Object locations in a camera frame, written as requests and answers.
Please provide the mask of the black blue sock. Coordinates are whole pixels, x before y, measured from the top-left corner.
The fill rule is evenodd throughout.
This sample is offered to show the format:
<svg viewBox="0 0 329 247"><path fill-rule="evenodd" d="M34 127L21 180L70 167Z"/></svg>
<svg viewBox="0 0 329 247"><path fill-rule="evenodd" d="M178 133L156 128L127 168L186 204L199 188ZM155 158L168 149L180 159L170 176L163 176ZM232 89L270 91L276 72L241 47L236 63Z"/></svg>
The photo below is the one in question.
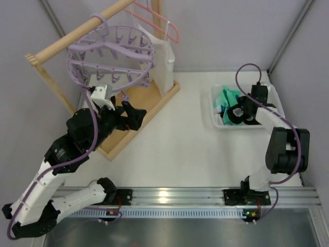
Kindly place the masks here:
<svg viewBox="0 0 329 247"><path fill-rule="evenodd" d="M260 125L260 123L258 123L252 116L249 116L243 112L246 99L246 96L238 97L237 104L227 110L227 117L231 125Z"/></svg>

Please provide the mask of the mint green sock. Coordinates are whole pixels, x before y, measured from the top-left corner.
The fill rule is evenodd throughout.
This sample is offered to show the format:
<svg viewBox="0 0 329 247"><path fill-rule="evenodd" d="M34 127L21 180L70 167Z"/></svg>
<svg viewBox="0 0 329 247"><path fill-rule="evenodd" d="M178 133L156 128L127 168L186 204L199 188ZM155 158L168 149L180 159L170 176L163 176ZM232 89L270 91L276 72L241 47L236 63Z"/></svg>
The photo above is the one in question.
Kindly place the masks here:
<svg viewBox="0 0 329 247"><path fill-rule="evenodd" d="M226 125L240 125L244 120L244 113L240 106L235 105L224 112L224 123Z"/></svg>
<svg viewBox="0 0 329 247"><path fill-rule="evenodd" d="M225 112L228 108L235 106L240 95L241 92L239 90L232 90L227 86L223 86L222 90L214 100L214 112L222 113Z"/></svg>

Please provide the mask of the purple round clip hanger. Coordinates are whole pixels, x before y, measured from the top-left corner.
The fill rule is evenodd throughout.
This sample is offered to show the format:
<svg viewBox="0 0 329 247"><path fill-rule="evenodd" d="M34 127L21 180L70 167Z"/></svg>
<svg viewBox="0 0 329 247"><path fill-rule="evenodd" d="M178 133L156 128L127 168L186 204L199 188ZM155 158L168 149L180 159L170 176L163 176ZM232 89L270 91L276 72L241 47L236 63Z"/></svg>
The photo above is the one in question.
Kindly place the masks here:
<svg viewBox="0 0 329 247"><path fill-rule="evenodd" d="M155 47L149 36L133 26L110 26L105 17L94 13L101 25L68 47L67 71L82 87L94 77L112 94L123 99L131 87L149 87L154 68Z"/></svg>

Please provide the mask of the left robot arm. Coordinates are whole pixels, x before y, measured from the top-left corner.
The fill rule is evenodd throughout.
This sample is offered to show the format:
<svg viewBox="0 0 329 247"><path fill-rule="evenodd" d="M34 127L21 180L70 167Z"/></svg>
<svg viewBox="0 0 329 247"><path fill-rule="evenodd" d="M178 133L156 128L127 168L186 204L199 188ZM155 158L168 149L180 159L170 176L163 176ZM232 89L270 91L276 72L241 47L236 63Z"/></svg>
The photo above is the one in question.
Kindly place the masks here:
<svg viewBox="0 0 329 247"><path fill-rule="evenodd" d="M146 114L146 110L136 109L127 101L113 109L97 106L76 111L66 122L67 133L50 146L22 196L3 206L2 212L10 221L8 237L12 240L41 237L76 211L93 204L112 203L117 188L109 178L100 178L69 196L59 199L52 196L113 131L139 130Z"/></svg>

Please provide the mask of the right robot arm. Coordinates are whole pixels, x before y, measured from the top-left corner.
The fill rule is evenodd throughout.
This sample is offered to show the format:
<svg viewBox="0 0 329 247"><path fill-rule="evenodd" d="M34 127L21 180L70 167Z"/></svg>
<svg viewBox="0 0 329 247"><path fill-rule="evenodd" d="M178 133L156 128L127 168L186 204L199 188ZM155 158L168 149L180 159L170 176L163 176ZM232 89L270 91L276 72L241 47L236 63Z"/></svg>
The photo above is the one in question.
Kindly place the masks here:
<svg viewBox="0 0 329 247"><path fill-rule="evenodd" d="M275 105L267 102L267 86L258 82L251 87L249 94L240 86L238 88L246 96L243 113L253 117L270 135L265 167L241 181L240 195L248 204L260 200L269 205L270 185L283 184L296 173L307 170L310 132L292 125L279 114Z"/></svg>

